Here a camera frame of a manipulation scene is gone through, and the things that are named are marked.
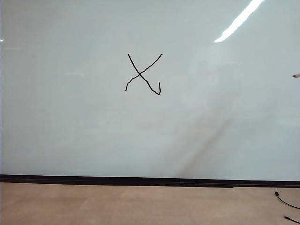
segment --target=black marker drawing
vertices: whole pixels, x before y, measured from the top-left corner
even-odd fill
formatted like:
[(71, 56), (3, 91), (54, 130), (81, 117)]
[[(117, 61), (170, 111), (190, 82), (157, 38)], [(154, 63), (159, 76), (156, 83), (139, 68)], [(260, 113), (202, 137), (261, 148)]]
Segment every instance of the black marker drawing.
[(145, 68), (142, 72), (139, 72), (139, 71), (137, 70), (137, 68), (135, 67), (135, 64), (133, 63), (133, 61), (132, 61), (130, 55), (128, 54), (128, 57), (129, 57), (129, 59), (130, 59), (132, 65), (133, 65), (133, 67), (134, 67), (135, 70), (137, 71), (138, 75), (135, 76), (135, 77), (133, 77), (133, 78), (131, 78), (131, 80), (126, 84), (126, 89), (125, 89), (125, 91), (127, 91), (127, 87), (128, 87), (128, 85), (129, 85), (130, 82), (132, 82), (132, 81), (133, 81), (135, 78), (137, 78), (138, 76), (141, 76), (141, 78), (148, 84), (148, 86), (149, 86), (149, 88), (151, 89), (151, 91), (153, 91), (153, 92), (154, 92), (155, 94), (157, 94), (157, 95), (160, 95), (160, 92), (161, 92), (161, 89), (160, 89), (160, 82), (158, 82), (158, 85), (159, 85), (159, 93), (157, 93), (156, 91), (154, 91), (154, 90), (151, 88), (149, 82), (142, 76), (142, 73), (145, 72), (145, 71), (146, 71), (147, 69), (149, 69), (150, 67), (152, 67), (152, 66), (154, 65), (154, 63), (156, 63), (162, 55), (163, 55), (163, 54), (160, 54), (160, 56), (157, 58), (157, 60), (155, 60), (150, 66), (148, 66), (147, 68)]

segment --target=beige floor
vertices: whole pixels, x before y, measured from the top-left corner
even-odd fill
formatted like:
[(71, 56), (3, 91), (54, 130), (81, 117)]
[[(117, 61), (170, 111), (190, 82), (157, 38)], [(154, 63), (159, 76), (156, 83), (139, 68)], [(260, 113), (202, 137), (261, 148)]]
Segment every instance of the beige floor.
[[(292, 225), (274, 188), (1, 183), (2, 225)], [(300, 189), (279, 188), (300, 205)]]

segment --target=cable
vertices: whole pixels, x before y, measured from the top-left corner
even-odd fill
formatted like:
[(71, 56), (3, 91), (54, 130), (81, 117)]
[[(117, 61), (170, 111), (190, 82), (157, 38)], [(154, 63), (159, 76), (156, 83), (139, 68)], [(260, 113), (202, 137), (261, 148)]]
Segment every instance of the cable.
[(282, 203), (287, 204), (287, 205), (289, 205), (289, 206), (291, 206), (291, 207), (293, 207), (293, 208), (295, 208), (295, 209), (299, 209), (299, 210), (300, 210), (299, 207), (293, 206), (293, 205), (291, 205), (291, 204), (289, 204), (289, 203), (283, 201), (283, 200), (279, 197), (279, 192), (278, 192), (277, 190), (275, 191), (275, 195), (277, 196), (278, 200), (281, 201)]
[(297, 224), (300, 224), (300, 222), (298, 222), (298, 221), (296, 221), (296, 220), (293, 220), (293, 219), (291, 219), (291, 218), (289, 218), (289, 217), (287, 217), (287, 216), (285, 216), (285, 218), (286, 218), (287, 220), (291, 220), (291, 221), (293, 221), (293, 222), (295, 222), (295, 223), (297, 223)]

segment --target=whiteboard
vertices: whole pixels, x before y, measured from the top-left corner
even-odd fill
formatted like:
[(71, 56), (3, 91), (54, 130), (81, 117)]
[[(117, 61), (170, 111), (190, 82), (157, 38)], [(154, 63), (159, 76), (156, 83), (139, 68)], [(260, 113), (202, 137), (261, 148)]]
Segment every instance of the whiteboard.
[(1, 173), (299, 181), (300, 2), (215, 43), (250, 2), (1, 1)]

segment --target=black line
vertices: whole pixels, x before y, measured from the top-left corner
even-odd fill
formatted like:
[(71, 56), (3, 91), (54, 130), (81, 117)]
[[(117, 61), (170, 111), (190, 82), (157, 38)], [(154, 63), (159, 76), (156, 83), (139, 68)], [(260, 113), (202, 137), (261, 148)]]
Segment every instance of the black line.
[(163, 54), (160, 54), (160, 56), (157, 58), (157, 60), (155, 60), (150, 66), (148, 66), (147, 68), (145, 68), (142, 72), (141, 72), (141, 74), (143, 73), (143, 72), (145, 72), (147, 69), (149, 69), (150, 67), (152, 67), (158, 60), (159, 60), (159, 58), (162, 56)]
[(137, 78), (138, 76), (141, 76), (141, 78), (147, 83), (147, 85), (149, 86), (149, 88), (151, 89), (151, 91), (153, 91), (153, 92), (154, 92), (155, 94), (157, 94), (157, 95), (160, 95), (160, 93), (161, 93), (160, 82), (158, 82), (158, 85), (159, 85), (159, 92), (157, 93), (155, 90), (152, 89), (151, 85), (150, 85), (149, 82), (145, 79), (145, 77), (142, 76), (142, 73), (145, 72), (145, 71), (146, 71), (147, 69), (149, 69), (150, 67), (152, 67), (152, 66), (159, 60), (159, 58), (160, 58), (163, 54), (160, 54), (160, 56), (159, 56), (159, 57), (158, 57), (158, 58), (157, 58), (150, 66), (148, 66), (147, 68), (145, 68), (142, 72), (139, 72), (139, 71), (137, 70), (137, 68), (135, 67), (135, 64), (134, 64), (134, 62), (132, 61), (130, 55), (129, 55), (129, 54), (127, 54), (127, 55), (128, 55), (128, 57), (129, 57), (129, 59), (130, 59), (130, 61), (131, 61), (131, 64), (133, 65), (133, 67), (134, 67), (135, 70), (137, 71), (138, 75), (135, 76), (135, 77), (133, 77), (133, 78), (131, 78), (131, 80), (126, 84), (126, 89), (125, 89), (125, 90), (127, 90), (127, 87), (128, 87), (128, 85), (129, 85), (130, 82), (132, 82), (132, 81), (133, 81), (135, 78)]
[(261, 187), (300, 188), (300, 181), (283, 180), (213, 180), (190, 178), (145, 178), (145, 177), (90, 177), (90, 176), (42, 176), (1, 174), (0, 182), (70, 184), (70, 185), (113, 185), (113, 186), (166, 186), (166, 187)]

